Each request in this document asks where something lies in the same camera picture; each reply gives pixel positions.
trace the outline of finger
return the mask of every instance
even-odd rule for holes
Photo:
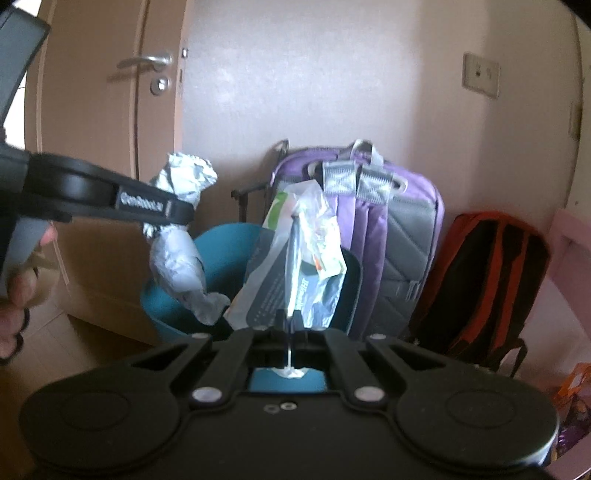
[[[57,230],[53,225],[50,225],[49,227],[47,227],[47,230],[45,230],[45,233],[41,237],[39,244],[43,246],[50,244],[55,240],[57,240]]]
[[[17,349],[16,337],[0,338],[0,359],[6,360]]]
[[[15,307],[23,309],[27,302],[33,298],[37,276],[33,269],[15,275],[8,284],[8,299]]]
[[[12,305],[0,309],[0,338],[15,336],[22,330],[25,315],[22,309]]]

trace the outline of teal trash bin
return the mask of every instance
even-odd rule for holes
[[[223,293],[231,300],[240,291],[246,264],[255,248],[260,225],[228,223],[208,230],[195,239],[203,260],[208,291]],[[342,249],[347,273],[330,327],[349,333],[361,287],[362,269],[355,256]],[[213,326],[200,323],[177,300],[171,298],[154,280],[144,286],[141,305],[152,320],[160,339],[172,342],[196,332],[208,333],[214,340],[225,340],[233,332],[224,318]],[[301,379],[285,379],[269,369],[256,369],[251,375],[249,389],[256,392],[313,393],[326,389],[324,373],[309,370]]]

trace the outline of beige wall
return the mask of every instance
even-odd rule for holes
[[[546,228],[564,206],[581,72],[558,0],[196,0],[193,15],[184,150],[220,175],[201,228],[236,219],[231,188],[267,178],[285,137],[374,140],[435,182],[448,221],[494,208]],[[461,87],[465,51],[501,63],[498,100]]]

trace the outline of purple backpack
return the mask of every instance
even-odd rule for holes
[[[290,183],[318,180],[336,212],[341,245],[363,266],[349,336],[399,336],[435,254],[444,213],[439,192],[425,177],[384,161],[364,140],[345,149],[293,153],[285,143],[282,152],[271,176],[273,194]]]

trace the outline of orange backpack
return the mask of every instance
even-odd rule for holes
[[[449,230],[409,325],[418,344],[496,371],[519,335],[550,260],[543,236],[501,212],[465,213]]]

